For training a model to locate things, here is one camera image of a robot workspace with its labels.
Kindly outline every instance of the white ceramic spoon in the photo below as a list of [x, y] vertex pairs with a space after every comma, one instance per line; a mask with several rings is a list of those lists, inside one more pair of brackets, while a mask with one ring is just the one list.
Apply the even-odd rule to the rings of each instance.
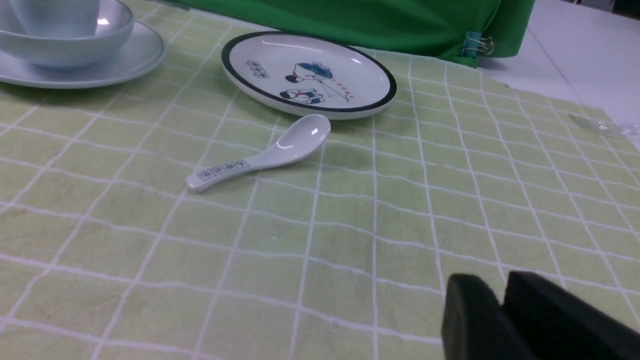
[[232, 176], [295, 163], [320, 148], [330, 132], [331, 123], [326, 117], [317, 114], [307, 115], [296, 121], [264, 152], [191, 174], [187, 177], [187, 186], [191, 192], [200, 193]]

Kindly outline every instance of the light blue bowl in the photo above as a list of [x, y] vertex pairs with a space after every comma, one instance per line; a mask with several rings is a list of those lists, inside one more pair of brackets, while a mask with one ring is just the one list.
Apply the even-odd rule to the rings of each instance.
[[39, 67], [72, 70], [108, 61], [127, 42], [136, 22], [117, 0], [100, 0], [94, 36], [45, 38], [27, 35], [10, 0], [0, 0], [0, 51]]

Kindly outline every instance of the binder clip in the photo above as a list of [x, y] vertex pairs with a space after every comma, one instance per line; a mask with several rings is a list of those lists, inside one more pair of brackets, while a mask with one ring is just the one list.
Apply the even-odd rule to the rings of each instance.
[[468, 31], [465, 42], [462, 44], [460, 56], [475, 59], [478, 54], [491, 55], [493, 48], [493, 39], [491, 37], [483, 38], [482, 33]]

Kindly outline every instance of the cup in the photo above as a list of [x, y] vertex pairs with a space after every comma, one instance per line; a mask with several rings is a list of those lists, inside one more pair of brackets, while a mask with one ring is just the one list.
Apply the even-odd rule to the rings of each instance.
[[100, 0], [10, 0], [27, 35], [81, 38], [95, 34]]

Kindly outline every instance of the saucer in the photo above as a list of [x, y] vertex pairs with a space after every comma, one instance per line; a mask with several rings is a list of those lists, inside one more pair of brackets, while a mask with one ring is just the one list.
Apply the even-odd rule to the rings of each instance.
[[331, 120], [373, 115], [396, 95], [381, 63], [352, 47], [319, 38], [265, 31], [242, 35], [222, 50], [231, 81], [272, 108]]
[[164, 60], [166, 46], [160, 35], [136, 22], [127, 43], [104, 63], [81, 70], [47, 70], [0, 51], [0, 82], [51, 89], [96, 88], [138, 78]]

